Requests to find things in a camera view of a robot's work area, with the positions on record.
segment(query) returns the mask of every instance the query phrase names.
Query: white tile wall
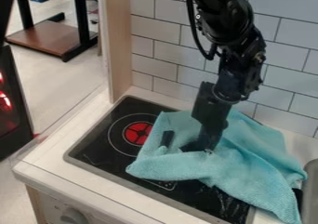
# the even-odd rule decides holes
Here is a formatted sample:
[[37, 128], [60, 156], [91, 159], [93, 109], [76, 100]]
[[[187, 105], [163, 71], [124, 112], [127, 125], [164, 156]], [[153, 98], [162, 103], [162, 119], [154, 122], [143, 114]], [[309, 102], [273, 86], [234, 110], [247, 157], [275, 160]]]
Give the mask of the white tile wall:
[[213, 60], [207, 60], [205, 62], [205, 70], [207, 72], [218, 73], [219, 72], [219, 57], [214, 57]]
[[191, 68], [179, 66], [178, 70], [178, 82], [188, 85], [199, 87], [203, 81], [216, 83], [218, 76], [211, 72], [203, 72]]
[[304, 71], [318, 74], [318, 51], [311, 51]]
[[261, 30], [265, 40], [273, 41], [278, 28], [279, 18], [255, 14], [255, 25]]
[[[235, 107], [318, 138], [318, 0], [250, 2], [267, 40], [269, 65], [263, 66], [260, 91]], [[205, 61], [197, 50], [184, 1], [132, 0], [131, 10], [134, 85], [194, 101], [203, 80], [216, 82], [219, 58]], [[199, 36], [208, 50], [210, 43]]]
[[180, 26], [175, 23], [131, 17], [131, 32], [135, 35], [178, 44], [179, 30]]
[[255, 12], [318, 22], [318, 0], [250, 0]]
[[152, 90], [152, 77], [141, 72], [133, 72], [133, 84], [147, 90]]
[[234, 108], [246, 114], [247, 116], [253, 117], [256, 106], [257, 106], [256, 103], [249, 102], [249, 101], [242, 101], [234, 105]]
[[318, 120], [262, 105], [258, 105], [255, 118], [266, 125], [281, 127], [311, 137], [318, 126]]
[[296, 94], [290, 111], [318, 119], [318, 99]]
[[270, 107], [288, 110], [292, 98], [293, 93], [291, 92], [286, 92], [277, 88], [261, 86], [259, 91], [253, 93], [249, 100]]
[[266, 63], [301, 71], [308, 52], [309, 49], [267, 42]]
[[[202, 35], [201, 32], [198, 32], [198, 36], [204, 49], [208, 50], [211, 47], [211, 43], [206, 39], [205, 36]], [[188, 26], [182, 26], [181, 28], [181, 44], [183, 46], [197, 48], [192, 36], [192, 31]]]
[[157, 59], [133, 55], [132, 68], [137, 72], [144, 72], [169, 80], [177, 79], [177, 65]]
[[130, 0], [132, 14], [154, 17], [154, 0]]
[[269, 66], [265, 85], [318, 97], [318, 76]]
[[277, 41], [318, 49], [318, 24], [297, 20], [282, 20]]
[[194, 102], [198, 93], [198, 88], [154, 78], [153, 91], [173, 98]]
[[202, 70], [205, 67], [205, 59], [198, 50], [183, 46], [155, 42], [154, 56], [157, 59], [193, 67], [196, 69]]
[[155, 0], [155, 17], [179, 24], [189, 24], [185, 2], [175, 0]]
[[152, 57], [153, 40], [133, 35], [132, 52], [142, 56]]

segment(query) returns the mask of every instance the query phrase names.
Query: black glass cooktop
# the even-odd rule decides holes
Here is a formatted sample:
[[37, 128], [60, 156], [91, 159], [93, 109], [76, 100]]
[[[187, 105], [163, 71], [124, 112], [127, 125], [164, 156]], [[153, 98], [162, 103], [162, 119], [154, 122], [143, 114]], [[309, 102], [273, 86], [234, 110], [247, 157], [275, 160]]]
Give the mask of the black glass cooktop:
[[163, 182], [126, 173], [126, 167], [136, 159], [160, 112], [173, 110], [126, 97], [64, 158], [100, 176], [112, 174], [134, 183], [147, 190], [137, 191], [199, 218], [211, 220], [205, 216], [213, 216], [230, 223], [248, 223], [252, 208], [218, 188], [208, 188], [198, 180]]

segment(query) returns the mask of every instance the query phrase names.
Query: white countertop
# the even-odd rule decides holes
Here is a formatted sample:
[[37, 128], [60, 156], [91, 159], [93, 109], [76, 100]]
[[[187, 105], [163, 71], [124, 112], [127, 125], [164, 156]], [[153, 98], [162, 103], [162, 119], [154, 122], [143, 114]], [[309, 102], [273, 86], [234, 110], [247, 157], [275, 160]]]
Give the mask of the white countertop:
[[[192, 108], [188, 102], [134, 86], [127, 91], [127, 94], [179, 110]], [[94, 211], [95, 216], [99, 218], [108, 216], [131, 224], [207, 223], [63, 160], [63, 154], [111, 107], [107, 91], [98, 94], [80, 112], [14, 166], [16, 177], [39, 191], [47, 194], [55, 193], [55, 196], [57, 193], [66, 196], [68, 202], [81, 204], [86, 210]], [[281, 129], [280, 131], [285, 135], [287, 150], [297, 156], [303, 165], [318, 158], [318, 139]], [[253, 223], [282, 222], [271, 214], [258, 210]]]

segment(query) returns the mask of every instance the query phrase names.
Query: red burner ring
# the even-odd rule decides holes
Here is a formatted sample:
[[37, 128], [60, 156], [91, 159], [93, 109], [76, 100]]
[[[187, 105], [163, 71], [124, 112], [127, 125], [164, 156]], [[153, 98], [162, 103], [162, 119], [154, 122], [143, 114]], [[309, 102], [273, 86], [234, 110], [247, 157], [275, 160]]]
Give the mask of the red burner ring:
[[136, 122], [125, 128], [125, 140], [135, 146], [143, 146], [152, 131], [152, 124]]

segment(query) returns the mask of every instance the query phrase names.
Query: red light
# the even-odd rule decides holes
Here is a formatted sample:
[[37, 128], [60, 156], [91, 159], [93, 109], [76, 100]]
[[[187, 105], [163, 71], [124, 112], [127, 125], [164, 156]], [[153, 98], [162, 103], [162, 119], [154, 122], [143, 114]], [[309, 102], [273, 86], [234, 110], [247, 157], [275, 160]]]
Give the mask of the red light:
[[9, 112], [12, 110], [10, 99], [2, 91], [0, 91], [0, 109], [4, 110], [5, 112]]
[[3, 84], [5, 82], [4, 75], [0, 72], [0, 84]]

